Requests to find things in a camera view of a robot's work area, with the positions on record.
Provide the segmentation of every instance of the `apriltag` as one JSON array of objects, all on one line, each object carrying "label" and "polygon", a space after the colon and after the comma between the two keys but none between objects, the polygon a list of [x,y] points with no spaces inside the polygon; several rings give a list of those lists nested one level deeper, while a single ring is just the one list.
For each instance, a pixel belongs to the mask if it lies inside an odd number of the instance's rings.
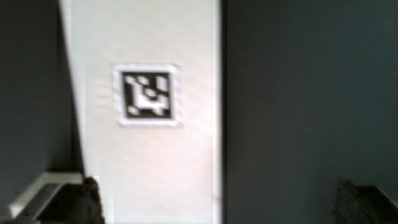
[{"label": "apriltag", "polygon": [[121,125],[176,126],[181,123],[176,66],[121,64],[113,81]]}]

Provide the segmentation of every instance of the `white wall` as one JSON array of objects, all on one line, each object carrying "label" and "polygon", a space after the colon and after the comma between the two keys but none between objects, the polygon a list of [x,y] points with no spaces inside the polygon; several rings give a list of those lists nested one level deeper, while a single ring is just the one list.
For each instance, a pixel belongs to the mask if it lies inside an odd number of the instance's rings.
[{"label": "white wall", "polygon": [[[62,0],[87,174],[108,223],[217,223],[218,2]],[[112,68],[172,63],[183,127],[117,124]]]}]

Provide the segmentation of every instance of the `white border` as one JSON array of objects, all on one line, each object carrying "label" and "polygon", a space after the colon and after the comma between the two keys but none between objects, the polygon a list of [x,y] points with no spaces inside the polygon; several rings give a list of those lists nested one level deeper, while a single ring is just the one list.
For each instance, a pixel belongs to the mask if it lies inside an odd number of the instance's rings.
[{"label": "white border", "polygon": [[[172,118],[165,119],[131,119],[124,115],[126,105],[122,102],[122,72],[167,72],[170,75],[170,105],[172,105]],[[113,66],[113,99],[119,124],[122,126],[181,126],[183,113],[181,113],[181,93],[179,93],[179,71],[172,64],[117,64]]]}]

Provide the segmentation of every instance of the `dark wall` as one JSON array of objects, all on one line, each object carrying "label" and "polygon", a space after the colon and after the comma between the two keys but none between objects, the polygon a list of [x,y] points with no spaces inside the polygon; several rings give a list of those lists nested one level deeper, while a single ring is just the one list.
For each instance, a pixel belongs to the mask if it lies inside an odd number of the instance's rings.
[{"label": "dark wall", "polygon": [[81,168],[57,1],[0,1],[0,220],[39,174]]},{"label": "dark wall", "polygon": [[227,1],[227,223],[330,223],[339,178],[398,190],[398,2]]}]

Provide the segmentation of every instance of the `black object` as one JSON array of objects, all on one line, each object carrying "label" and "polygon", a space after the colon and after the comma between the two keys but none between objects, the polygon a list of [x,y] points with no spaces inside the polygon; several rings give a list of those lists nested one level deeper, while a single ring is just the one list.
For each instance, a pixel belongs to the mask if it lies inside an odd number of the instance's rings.
[{"label": "black object", "polygon": [[336,224],[398,224],[398,208],[375,186],[337,185]]},{"label": "black object", "polygon": [[97,183],[48,184],[7,224],[105,224]]}]

